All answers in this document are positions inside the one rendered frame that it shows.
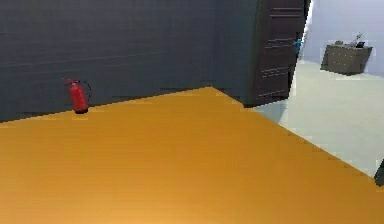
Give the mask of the grey chest of drawers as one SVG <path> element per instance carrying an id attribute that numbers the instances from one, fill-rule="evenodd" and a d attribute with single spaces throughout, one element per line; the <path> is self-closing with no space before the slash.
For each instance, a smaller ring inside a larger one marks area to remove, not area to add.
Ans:
<path id="1" fill-rule="evenodd" d="M 372 47 L 356 48 L 344 44 L 330 44 L 326 47 L 321 70 L 342 75 L 356 75 L 364 72 Z"/>

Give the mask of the dark brown room door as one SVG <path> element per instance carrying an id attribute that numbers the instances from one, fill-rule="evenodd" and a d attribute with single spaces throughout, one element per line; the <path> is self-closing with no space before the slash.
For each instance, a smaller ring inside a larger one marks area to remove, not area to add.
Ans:
<path id="1" fill-rule="evenodd" d="M 289 97 L 297 62 L 295 39 L 306 22 L 306 0 L 258 0 L 245 107 Z"/>

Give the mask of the red fire extinguisher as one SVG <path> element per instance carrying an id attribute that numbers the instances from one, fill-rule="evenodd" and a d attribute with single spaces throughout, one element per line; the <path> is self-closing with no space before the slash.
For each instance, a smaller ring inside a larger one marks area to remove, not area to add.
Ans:
<path id="1" fill-rule="evenodd" d="M 76 114 L 85 114 L 89 110 L 92 88 L 85 80 L 64 78 L 65 86 L 71 98 L 73 111 Z"/>

